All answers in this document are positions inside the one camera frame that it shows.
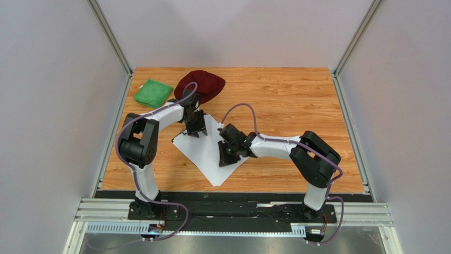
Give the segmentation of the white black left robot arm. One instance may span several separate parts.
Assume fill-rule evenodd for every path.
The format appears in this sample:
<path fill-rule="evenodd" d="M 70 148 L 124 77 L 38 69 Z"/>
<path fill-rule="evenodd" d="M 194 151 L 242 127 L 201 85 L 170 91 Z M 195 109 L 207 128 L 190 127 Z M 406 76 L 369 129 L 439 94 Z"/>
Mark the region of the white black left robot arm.
<path fill-rule="evenodd" d="M 184 123 L 189 137 L 207 135 L 204 112 L 199 108 L 201 97 L 188 90 L 179 99 L 145 114 L 130 113 L 115 142 L 117 156 L 130 168 L 136 187 L 131 203 L 132 215 L 149 219 L 163 212 L 160 190 L 155 182 L 152 163 L 157 155 L 159 132 L 173 123 Z"/>

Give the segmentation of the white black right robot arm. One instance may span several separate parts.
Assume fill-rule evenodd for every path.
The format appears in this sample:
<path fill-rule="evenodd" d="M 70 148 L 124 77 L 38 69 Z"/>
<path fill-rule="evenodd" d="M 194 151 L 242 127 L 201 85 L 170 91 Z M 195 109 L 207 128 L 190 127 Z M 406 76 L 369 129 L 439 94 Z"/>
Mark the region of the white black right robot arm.
<path fill-rule="evenodd" d="M 291 138 L 255 132 L 248 135 L 228 124 L 219 129 L 219 166 L 236 164 L 244 158 L 271 157 L 290 160 L 308 182 L 301 215 L 309 221 L 322 216 L 332 177 L 341 161 L 339 153 L 312 131 Z"/>

